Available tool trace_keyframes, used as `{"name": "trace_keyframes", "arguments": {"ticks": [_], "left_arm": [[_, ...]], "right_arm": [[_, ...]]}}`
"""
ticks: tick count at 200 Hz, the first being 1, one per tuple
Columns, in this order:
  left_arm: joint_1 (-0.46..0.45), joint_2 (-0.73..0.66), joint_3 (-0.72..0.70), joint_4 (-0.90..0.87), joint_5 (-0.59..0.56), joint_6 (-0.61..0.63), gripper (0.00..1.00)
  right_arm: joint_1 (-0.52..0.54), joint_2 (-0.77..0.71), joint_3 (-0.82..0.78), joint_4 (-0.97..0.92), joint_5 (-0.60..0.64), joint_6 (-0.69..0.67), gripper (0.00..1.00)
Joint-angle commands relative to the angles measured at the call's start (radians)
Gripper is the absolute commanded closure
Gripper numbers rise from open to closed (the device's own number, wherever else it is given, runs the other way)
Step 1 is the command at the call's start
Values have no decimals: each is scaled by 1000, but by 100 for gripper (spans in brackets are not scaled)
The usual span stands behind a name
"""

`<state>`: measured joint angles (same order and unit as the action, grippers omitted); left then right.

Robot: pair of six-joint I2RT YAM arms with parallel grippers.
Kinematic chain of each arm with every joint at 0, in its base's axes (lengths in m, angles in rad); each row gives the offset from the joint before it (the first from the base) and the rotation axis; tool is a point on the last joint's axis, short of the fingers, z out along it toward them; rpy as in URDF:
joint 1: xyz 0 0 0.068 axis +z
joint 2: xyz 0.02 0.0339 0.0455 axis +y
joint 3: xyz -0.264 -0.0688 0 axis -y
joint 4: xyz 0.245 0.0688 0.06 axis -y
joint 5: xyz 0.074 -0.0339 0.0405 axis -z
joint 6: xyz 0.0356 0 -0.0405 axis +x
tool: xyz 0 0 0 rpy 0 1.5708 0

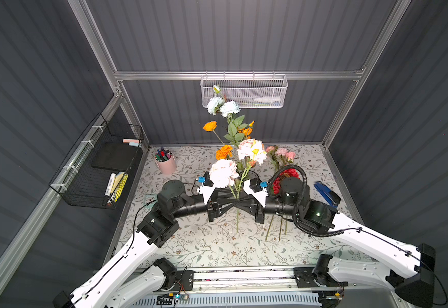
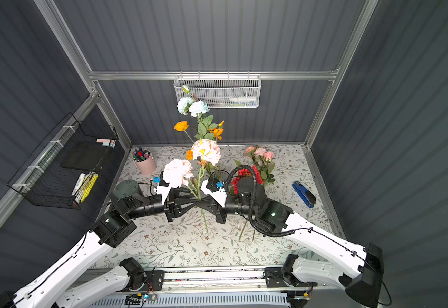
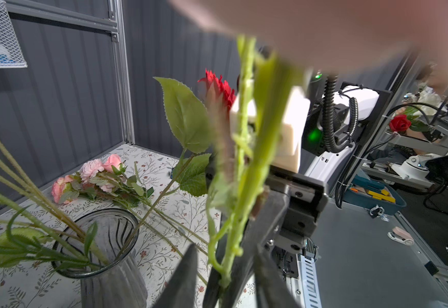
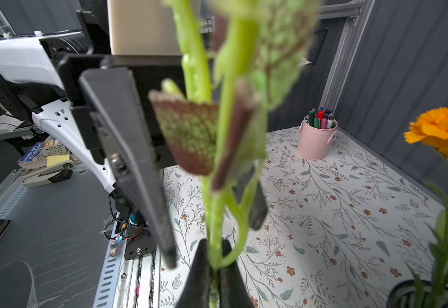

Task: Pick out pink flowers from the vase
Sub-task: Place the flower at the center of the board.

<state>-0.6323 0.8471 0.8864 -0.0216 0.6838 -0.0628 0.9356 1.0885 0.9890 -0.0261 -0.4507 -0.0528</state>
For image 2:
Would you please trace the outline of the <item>small pink flower spray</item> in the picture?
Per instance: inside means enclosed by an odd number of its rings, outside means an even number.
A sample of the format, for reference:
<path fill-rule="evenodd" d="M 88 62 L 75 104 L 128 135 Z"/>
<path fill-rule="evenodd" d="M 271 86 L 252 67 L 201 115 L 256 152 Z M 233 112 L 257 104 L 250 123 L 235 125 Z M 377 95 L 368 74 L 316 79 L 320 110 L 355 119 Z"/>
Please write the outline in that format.
<path fill-rule="evenodd" d="M 206 169 L 216 167 L 220 159 L 220 147 L 215 140 L 199 139 L 187 151 L 186 159 L 173 159 L 165 165 L 162 179 L 170 188 L 185 186 L 200 201 Z"/>

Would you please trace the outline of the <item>pink peony stem with bud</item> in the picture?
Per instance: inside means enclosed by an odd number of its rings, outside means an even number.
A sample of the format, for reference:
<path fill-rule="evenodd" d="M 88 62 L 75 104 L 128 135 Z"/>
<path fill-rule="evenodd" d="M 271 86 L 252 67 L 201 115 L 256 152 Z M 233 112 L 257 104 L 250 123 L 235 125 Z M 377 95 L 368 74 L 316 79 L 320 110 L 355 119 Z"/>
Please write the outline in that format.
<path fill-rule="evenodd" d="M 251 158 L 252 163 L 250 165 L 257 179 L 253 215 L 256 224 L 258 224 L 257 214 L 266 199 L 265 186 L 275 182 L 272 173 L 275 168 L 274 153 L 264 147 L 249 146 L 245 150 L 245 155 Z M 248 169 L 240 169 L 238 176 L 232 180 L 232 188 L 234 193 L 238 195 L 241 204 L 249 205 L 253 188 L 252 173 Z"/>

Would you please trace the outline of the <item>pale pink peony cluster stem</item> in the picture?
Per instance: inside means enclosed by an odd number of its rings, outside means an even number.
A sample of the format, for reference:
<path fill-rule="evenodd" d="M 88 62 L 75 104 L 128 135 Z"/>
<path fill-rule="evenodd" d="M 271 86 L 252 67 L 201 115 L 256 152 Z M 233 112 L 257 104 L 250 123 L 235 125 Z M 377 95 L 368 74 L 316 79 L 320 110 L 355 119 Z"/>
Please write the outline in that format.
<path fill-rule="evenodd" d="M 249 146 L 246 153 L 252 158 L 254 171 L 252 175 L 252 193 L 250 197 L 250 209 L 248 212 L 248 220 L 251 226 L 258 232 L 260 232 L 264 237 L 273 237 L 272 231 L 274 226 L 269 227 L 261 221 L 261 218 L 254 215 L 254 210 L 257 208 L 258 211 L 261 210 L 262 201 L 257 199 L 258 185 L 263 185 L 264 183 L 274 182 L 274 176 L 271 172 L 274 170 L 275 164 L 273 163 L 274 153 L 267 151 L 265 148 L 260 146 Z"/>

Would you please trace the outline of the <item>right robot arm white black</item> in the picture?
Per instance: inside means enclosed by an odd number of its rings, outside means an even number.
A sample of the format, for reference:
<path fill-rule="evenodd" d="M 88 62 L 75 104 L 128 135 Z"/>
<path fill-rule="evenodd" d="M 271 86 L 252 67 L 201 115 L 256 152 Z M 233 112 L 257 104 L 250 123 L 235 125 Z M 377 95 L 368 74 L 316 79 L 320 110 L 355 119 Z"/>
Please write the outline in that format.
<path fill-rule="evenodd" d="M 200 190 L 211 198 L 210 208 L 219 223 L 229 214 L 244 216 L 252 228 L 265 237 L 284 238 L 305 247 L 332 264 L 307 266 L 297 254 L 287 257 L 281 269 L 288 286 L 330 284 L 343 290 L 352 300 L 365 307 L 380 307 L 383 281 L 383 251 L 374 244 L 362 246 L 337 237 L 308 222 L 292 208 L 266 196 L 256 174 L 245 177 L 230 188 L 233 176 L 242 169 L 235 168 L 225 181 L 215 177 L 203 181 Z"/>

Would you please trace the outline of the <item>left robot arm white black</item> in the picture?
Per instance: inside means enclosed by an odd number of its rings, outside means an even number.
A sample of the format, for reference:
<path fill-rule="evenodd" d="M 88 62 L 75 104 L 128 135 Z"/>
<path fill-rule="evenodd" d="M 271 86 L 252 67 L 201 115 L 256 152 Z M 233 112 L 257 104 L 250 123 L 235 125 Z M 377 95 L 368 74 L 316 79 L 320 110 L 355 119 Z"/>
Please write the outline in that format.
<path fill-rule="evenodd" d="M 133 258 L 101 277 L 73 287 L 73 283 L 97 260 L 122 244 L 137 226 L 135 219 L 166 214 L 171 222 L 208 201 L 189 189 L 157 186 L 157 194 L 145 197 L 139 183 L 126 180 L 110 194 L 112 208 L 103 214 L 81 240 L 42 275 L 17 291 L 0 295 L 0 307 L 88 307 L 116 291 L 139 291 L 151 278 Z"/>

